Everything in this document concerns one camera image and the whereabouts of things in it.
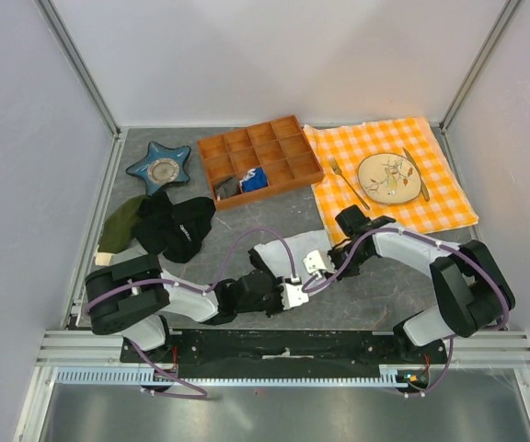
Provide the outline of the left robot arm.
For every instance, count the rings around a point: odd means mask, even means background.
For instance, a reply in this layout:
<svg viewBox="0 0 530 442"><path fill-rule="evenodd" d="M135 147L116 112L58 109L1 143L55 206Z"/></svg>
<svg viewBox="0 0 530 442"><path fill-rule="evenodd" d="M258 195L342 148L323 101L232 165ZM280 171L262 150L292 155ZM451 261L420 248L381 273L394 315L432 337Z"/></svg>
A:
<svg viewBox="0 0 530 442"><path fill-rule="evenodd" d="M283 279L257 269L215 286L182 280L144 255L90 273L85 279L86 313L96 335L119 334L153 362L172 352L166 313L217 326L241 313L268 316L284 311Z"/></svg>

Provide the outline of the white underwear black trim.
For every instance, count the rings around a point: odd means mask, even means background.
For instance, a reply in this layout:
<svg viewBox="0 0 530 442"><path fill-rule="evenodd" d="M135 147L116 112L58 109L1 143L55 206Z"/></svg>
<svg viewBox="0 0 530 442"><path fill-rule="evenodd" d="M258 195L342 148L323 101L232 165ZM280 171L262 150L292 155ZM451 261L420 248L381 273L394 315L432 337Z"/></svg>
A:
<svg viewBox="0 0 530 442"><path fill-rule="evenodd" d="M295 270L305 283L310 277L303 259L313 250L328 251L331 248L324 230L308 231L285 239L294 258ZM248 251L250 263L273 278L288 279L292 276L289 255L278 239L261 243Z"/></svg>

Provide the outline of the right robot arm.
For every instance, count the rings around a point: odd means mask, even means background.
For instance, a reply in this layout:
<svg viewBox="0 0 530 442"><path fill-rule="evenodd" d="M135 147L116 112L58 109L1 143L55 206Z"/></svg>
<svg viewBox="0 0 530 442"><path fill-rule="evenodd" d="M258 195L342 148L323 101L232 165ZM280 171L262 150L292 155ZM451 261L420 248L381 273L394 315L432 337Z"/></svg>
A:
<svg viewBox="0 0 530 442"><path fill-rule="evenodd" d="M356 205L335 220L346 236L328 252L339 279L358 275L364 262L377 257L401 262L432 280L436 305L393 328L391 347L398 360L413 362L431 343L468 338L508 322L515 297L484 243L440 242L391 217L371 219Z"/></svg>

